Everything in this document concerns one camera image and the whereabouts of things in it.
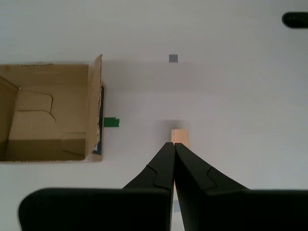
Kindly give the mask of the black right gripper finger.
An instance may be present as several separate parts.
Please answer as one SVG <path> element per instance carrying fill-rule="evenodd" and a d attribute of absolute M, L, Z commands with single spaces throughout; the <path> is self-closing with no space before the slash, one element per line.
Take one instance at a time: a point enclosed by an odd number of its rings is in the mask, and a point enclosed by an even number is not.
<path fill-rule="evenodd" d="M 251 190 L 181 143 L 175 185 L 187 231 L 306 231 L 308 192 Z"/>
<path fill-rule="evenodd" d="M 18 208 L 24 231 L 168 231 L 174 145 L 167 142 L 121 189 L 45 188 Z"/>

